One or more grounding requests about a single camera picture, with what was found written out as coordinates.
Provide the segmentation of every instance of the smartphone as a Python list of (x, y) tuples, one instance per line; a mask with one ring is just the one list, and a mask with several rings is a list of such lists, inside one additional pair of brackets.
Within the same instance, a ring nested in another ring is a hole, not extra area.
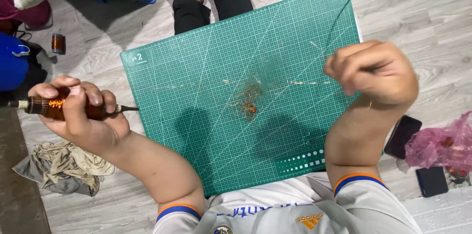
[(421, 129), (421, 125), (421, 121), (403, 115), (393, 128), (384, 152), (394, 158), (405, 159), (405, 144)]
[(416, 177), (423, 197), (431, 197), (449, 191), (443, 167), (417, 169)]

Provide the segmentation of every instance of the orange and blue sleeve cuff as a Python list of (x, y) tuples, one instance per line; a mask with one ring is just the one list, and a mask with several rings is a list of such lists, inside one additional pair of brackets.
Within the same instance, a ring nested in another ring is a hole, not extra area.
[(334, 196), (338, 194), (338, 192), (344, 187), (344, 185), (354, 182), (354, 181), (371, 181), (378, 183), (382, 185), (385, 189), (388, 190), (388, 188), (385, 186), (385, 183), (382, 182), (381, 179), (376, 178), (370, 174), (365, 174), (365, 173), (356, 173), (356, 174), (351, 174), (344, 176), (341, 178), (336, 185), (334, 186)]
[(195, 207), (187, 204), (173, 204), (165, 207), (160, 213), (157, 214), (156, 223), (159, 221), (159, 219), (162, 219), (164, 216), (174, 212), (189, 213), (198, 220), (202, 219), (202, 216), (198, 213)]

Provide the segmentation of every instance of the green cutting mat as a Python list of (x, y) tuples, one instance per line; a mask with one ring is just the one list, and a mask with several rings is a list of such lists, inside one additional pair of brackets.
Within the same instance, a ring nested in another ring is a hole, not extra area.
[(121, 59), (146, 135), (211, 195), (324, 168), (325, 135), (354, 97), (323, 65), (358, 42), (349, 0), (285, 0)]

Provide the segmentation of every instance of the real madrid jersey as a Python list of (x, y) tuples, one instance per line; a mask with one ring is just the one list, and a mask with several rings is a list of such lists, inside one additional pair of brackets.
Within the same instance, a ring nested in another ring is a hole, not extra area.
[(353, 174), (331, 190), (326, 173), (227, 192), (199, 215), (177, 204), (159, 213), (154, 234), (420, 234), (378, 178)]

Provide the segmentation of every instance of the gray rag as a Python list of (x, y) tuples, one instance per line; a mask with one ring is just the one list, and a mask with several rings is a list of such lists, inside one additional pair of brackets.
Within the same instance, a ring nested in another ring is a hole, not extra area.
[(13, 167), (19, 175), (57, 193), (95, 196), (98, 176), (109, 175), (115, 167), (104, 159), (84, 151), (68, 141), (36, 145), (32, 154)]

